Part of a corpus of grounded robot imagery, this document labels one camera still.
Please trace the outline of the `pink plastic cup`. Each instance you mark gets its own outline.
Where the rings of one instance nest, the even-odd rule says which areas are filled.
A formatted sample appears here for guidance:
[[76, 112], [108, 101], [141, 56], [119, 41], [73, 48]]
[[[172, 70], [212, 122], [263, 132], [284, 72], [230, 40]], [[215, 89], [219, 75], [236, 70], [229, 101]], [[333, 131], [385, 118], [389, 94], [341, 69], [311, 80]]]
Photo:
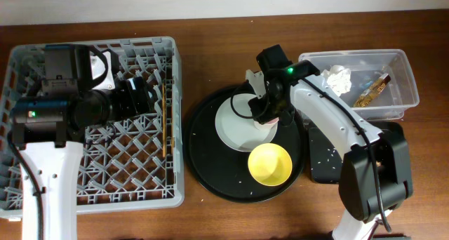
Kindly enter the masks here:
[[259, 130], [269, 130], [269, 129], [277, 126], [278, 122], [279, 122], [279, 118], [275, 118], [275, 119], [272, 119], [271, 121], [268, 121], [265, 124], [261, 124], [257, 121], [254, 121], [254, 125]]

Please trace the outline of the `brown snack wrapper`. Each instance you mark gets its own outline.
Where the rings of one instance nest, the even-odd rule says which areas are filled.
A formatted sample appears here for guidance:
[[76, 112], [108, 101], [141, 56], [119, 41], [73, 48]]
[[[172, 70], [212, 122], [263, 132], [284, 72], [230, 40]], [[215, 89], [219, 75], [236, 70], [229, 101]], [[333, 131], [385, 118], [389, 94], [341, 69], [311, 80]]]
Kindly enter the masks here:
[[389, 74], [383, 74], [375, 82], [373, 82], [362, 94], [358, 97], [353, 107], [368, 106], [379, 94], [387, 87], [391, 81]]

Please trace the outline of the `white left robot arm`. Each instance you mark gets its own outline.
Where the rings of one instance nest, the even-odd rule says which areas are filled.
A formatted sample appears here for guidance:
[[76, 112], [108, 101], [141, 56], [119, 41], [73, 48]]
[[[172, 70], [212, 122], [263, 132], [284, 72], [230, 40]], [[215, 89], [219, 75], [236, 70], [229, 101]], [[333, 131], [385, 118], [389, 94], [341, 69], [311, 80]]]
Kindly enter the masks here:
[[154, 108], [155, 93], [141, 78], [112, 90], [40, 87], [11, 111], [8, 146], [22, 170], [23, 239], [76, 238], [76, 178], [85, 129], [123, 121]]

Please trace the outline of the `yellow bowl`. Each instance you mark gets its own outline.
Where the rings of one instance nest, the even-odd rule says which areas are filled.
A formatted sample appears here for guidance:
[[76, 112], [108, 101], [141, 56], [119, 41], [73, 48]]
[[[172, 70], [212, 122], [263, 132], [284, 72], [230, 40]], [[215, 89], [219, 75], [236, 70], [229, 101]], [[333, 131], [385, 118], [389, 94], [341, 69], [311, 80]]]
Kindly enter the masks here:
[[285, 183], [293, 172], [289, 153], [280, 145], [258, 145], [248, 157], [248, 170], [261, 185], [275, 187]]

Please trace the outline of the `white tissue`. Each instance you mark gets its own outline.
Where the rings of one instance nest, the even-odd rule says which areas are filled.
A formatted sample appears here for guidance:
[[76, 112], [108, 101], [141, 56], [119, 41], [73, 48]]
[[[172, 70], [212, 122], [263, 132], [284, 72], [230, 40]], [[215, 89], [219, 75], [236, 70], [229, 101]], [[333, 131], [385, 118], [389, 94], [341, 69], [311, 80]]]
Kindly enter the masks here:
[[322, 71], [321, 76], [333, 92], [340, 97], [351, 90], [351, 70], [341, 65], [333, 65]]

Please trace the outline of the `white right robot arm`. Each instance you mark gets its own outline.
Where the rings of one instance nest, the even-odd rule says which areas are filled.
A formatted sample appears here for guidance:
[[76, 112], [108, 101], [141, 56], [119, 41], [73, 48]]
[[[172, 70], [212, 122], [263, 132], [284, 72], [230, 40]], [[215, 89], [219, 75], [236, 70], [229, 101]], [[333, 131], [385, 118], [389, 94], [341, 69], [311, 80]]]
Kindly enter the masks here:
[[308, 60], [246, 71], [257, 100], [250, 107], [264, 124], [295, 111], [305, 113], [342, 159], [338, 191], [344, 213], [331, 239], [373, 239], [387, 216], [413, 195], [410, 150], [402, 133], [384, 132], [341, 100]]

